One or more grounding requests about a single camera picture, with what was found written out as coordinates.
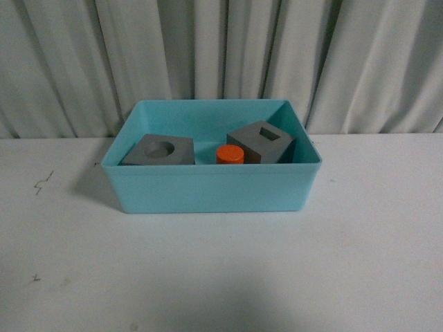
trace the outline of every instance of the gray block with round hole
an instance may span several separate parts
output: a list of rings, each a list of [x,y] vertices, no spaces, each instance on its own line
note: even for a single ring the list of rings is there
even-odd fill
[[[244,150],[245,164],[292,163],[296,139],[266,121],[232,131],[226,143]]]
[[[194,165],[194,140],[146,134],[123,158],[121,165]]]

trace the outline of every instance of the orange cylinder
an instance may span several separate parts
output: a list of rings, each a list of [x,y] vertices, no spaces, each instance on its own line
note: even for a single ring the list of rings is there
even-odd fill
[[[217,149],[217,164],[243,164],[244,151],[237,145],[222,145]]]

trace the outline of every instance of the light blue plastic bin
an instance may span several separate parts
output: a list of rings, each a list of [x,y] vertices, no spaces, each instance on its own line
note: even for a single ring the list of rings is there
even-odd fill
[[[297,138],[291,164],[216,165],[226,134],[266,120]],[[196,165],[118,165],[146,134],[194,138]],[[139,102],[101,165],[126,213],[301,210],[321,157],[287,100]]]

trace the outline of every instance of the scuff mark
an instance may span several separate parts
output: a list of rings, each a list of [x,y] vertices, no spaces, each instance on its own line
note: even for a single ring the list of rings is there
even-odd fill
[[[53,175],[53,173],[54,173],[54,170],[51,172],[51,174],[49,174],[49,176],[48,176],[45,180],[38,181],[38,182],[34,185],[34,188],[35,188],[35,189],[38,189],[37,192],[35,193],[36,195],[38,195],[39,192],[40,192],[40,190],[42,190],[42,187],[40,187],[40,183],[48,182],[48,180],[51,178],[51,176]]]

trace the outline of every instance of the round hole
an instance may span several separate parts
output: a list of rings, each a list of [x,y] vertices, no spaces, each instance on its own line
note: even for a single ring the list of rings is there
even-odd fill
[[[151,142],[145,148],[148,158],[165,158],[174,152],[174,145],[169,142]]]

